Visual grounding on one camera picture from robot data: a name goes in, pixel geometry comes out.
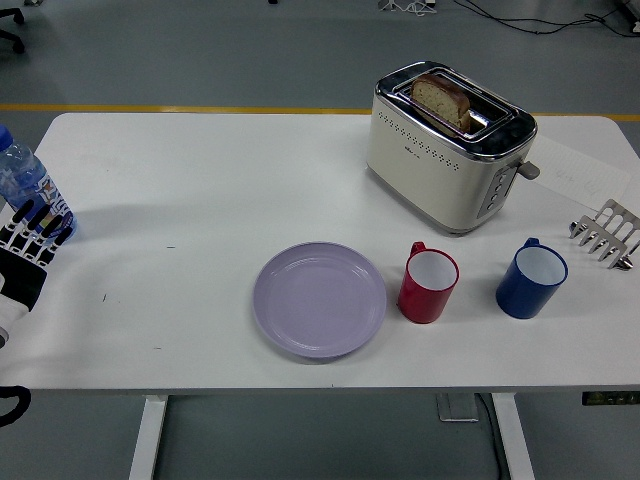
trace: cream toaster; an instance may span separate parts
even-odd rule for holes
[[[411,98],[429,73],[454,82],[469,98],[471,128],[462,132]],[[419,62],[375,88],[367,163],[386,184],[449,233],[466,233],[504,205],[517,173],[540,173],[525,161],[534,118],[453,69]]]

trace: plate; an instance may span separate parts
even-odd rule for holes
[[[356,350],[382,325],[387,294],[380,272],[335,243],[304,243],[273,257],[253,290],[264,334],[289,352],[331,358]]]

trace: water bottle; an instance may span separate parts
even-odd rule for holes
[[[33,199],[35,205],[23,220],[25,224],[42,206],[51,205],[49,214],[36,228],[36,233],[40,233],[56,215],[62,216],[62,223],[51,232],[49,242],[68,226],[75,232],[76,217],[47,169],[27,145],[13,139],[4,125],[0,125],[0,195],[14,211],[28,199]]]

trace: mug rim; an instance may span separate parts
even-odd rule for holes
[[[543,250],[546,250],[546,251],[552,253],[558,260],[560,260],[560,262],[562,263],[562,266],[564,268],[564,274],[563,274],[562,279],[560,281],[558,281],[556,283],[540,283],[540,282],[536,282],[535,280],[533,280],[529,276],[525,275],[525,273],[520,268],[520,265],[518,265],[518,255],[523,250],[528,250],[530,248],[541,248]],[[565,261],[565,259],[562,258],[562,255],[560,255],[558,252],[556,252],[553,248],[547,247],[546,245],[541,245],[540,243],[533,244],[533,245],[523,245],[522,247],[520,247],[516,251],[516,253],[515,253],[514,257],[513,257],[513,260],[516,263],[516,266],[518,267],[518,271],[520,272],[521,275],[523,275],[530,282],[535,283],[536,285],[540,285],[542,287],[557,287],[558,285],[562,285],[564,283],[564,281],[567,279],[567,277],[569,276],[569,266],[567,265],[567,262]]]
[[[453,281],[453,283],[451,285],[449,285],[448,287],[441,288],[441,289],[433,289],[433,288],[424,287],[424,286],[422,286],[420,283],[418,283],[416,281],[416,279],[414,278],[413,275],[411,275],[411,272],[409,271],[409,263],[411,262],[411,260],[414,259],[415,257],[417,257],[418,255],[420,255],[421,253],[427,253],[427,252],[432,252],[432,253],[437,253],[439,255],[442,255],[442,256],[446,257],[449,260],[449,262],[451,262],[451,264],[453,265],[453,268],[456,271],[456,278]],[[420,288],[423,288],[423,289],[428,290],[430,292],[446,292],[447,290],[453,289],[458,284],[458,280],[460,280],[460,268],[458,267],[458,263],[447,252],[443,252],[442,250],[439,250],[437,248],[426,248],[424,250],[420,250],[419,252],[416,252],[413,255],[411,255],[407,259],[407,263],[405,265],[405,272],[411,277],[411,279],[416,283],[416,285],[418,285],[418,286],[420,286]]]

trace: white table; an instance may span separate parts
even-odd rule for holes
[[[615,123],[538,121],[540,135],[629,172],[622,203],[640,212],[640,161]],[[58,117],[37,154],[79,230],[0,351],[0,384],[148,395],[640,387],[639,274],[607,270],[568,238],[569,223],[592,211],[519,178],[494,219],[445,236],[368,171],[368,129],[365,115]],[[522,321],[493,293],[529,236],[560,252],[570,275],[538,317]],[[410,323],[395,306],[418,240],[461,270],[431,325]],[[260,269],[310,241],[359,251],[387,286],[380,331],[331,362],[282,351],[252,315]]]

